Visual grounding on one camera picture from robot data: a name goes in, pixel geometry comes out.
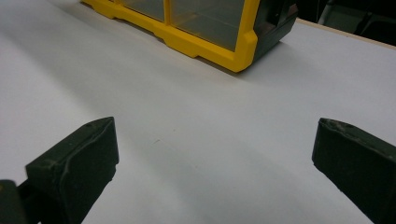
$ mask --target white tabletop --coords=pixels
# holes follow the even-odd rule
[[[77,0],[0,1],[0,178],[113,116],[120,164],[84,223],[371,221],[311,161],[318,119],[396,145],[396,50],[296,23],[239,75]]]

